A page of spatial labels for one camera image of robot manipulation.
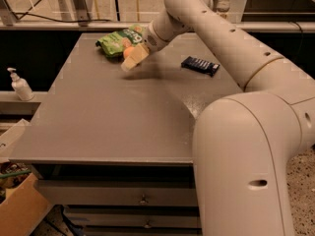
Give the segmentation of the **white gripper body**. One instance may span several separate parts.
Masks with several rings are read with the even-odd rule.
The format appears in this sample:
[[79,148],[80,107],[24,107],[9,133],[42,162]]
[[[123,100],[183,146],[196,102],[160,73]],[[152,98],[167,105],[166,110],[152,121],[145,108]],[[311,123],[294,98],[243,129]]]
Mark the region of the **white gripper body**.
[[144,31],[144,43],[150,49],[151,52],[157,52],[163,50],[168,42],[162,40],[154,30],[154,23],[150,22]]

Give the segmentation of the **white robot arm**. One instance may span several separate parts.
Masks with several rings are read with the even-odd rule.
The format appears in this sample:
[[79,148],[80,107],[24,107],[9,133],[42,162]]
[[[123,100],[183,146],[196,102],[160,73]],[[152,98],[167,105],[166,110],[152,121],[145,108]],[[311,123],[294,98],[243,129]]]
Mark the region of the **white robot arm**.
[[287,162],[315,144],[314,81],[279,52],[213,12],[164,0],[129,71],[193,30],[241,88],[199,115],[193,165],[203,236],[294,236]]

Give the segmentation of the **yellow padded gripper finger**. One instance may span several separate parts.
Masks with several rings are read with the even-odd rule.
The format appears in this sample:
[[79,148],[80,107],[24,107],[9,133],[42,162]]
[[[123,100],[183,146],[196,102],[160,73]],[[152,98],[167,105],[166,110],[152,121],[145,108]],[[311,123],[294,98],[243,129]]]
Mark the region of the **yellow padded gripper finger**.
[[125,72],[134,69],[150,54],[149,48],[144,43],[139,43],[134,47],[135,48],[131,51],[130,55],[124,59],[123,63],[121,64],[121,68]]

